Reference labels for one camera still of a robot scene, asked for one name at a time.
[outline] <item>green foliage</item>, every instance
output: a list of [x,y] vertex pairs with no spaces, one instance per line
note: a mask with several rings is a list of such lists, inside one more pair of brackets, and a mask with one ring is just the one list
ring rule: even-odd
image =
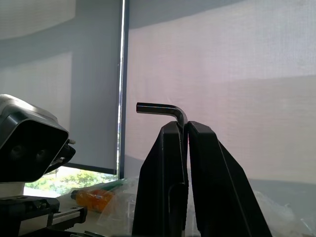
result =
[[40,190],[55,191],[61,195],[68,193],[71,188],[89,187],[99,183],[112,181],[113,175],[79,170],[77,173],[59,177],[58,173],[48,173],[33,183],[25,184],[26,187]]

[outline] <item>roller blind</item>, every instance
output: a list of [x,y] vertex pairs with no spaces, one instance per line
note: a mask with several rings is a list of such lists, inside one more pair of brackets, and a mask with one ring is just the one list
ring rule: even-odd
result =
[[73,167],[116,170],[120,17],[118,0],[0,1],[0,93],[58,118]]
[[131,0],[125,175],[182,108],[209,125],[254,189],[303,217],[316,198],[316,2]]

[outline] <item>orange plastic bottle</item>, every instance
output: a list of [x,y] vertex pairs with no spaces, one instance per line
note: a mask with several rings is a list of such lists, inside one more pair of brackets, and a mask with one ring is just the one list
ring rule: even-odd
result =
[[76,200],[79,206],[86,206],[88,210],[102,212],[106,205],[109,203],[113,193],[105,190],[74,190],[71,193],[71,198]]

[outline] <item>orange object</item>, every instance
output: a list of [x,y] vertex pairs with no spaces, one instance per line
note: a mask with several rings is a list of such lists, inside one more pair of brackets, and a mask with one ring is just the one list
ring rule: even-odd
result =
[[76,200],[79,206],[86,206],[88,210],[102,212],[113,197],[113,193],[105,190],[75,190],[71,193],[71,198]]

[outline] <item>white roller shade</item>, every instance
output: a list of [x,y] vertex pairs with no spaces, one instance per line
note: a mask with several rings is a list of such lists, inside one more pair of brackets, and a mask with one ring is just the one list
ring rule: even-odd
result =
[[316,198],[315,16],[314,0],[131,0],[125,175],[139,173],[170,121],[137,114],[136,103],[172,104],[217,133],[255,188],[307,214]]
[[116,171],[119,44],[120,1],[0,1],[0,93],[57,116],[70,166]]

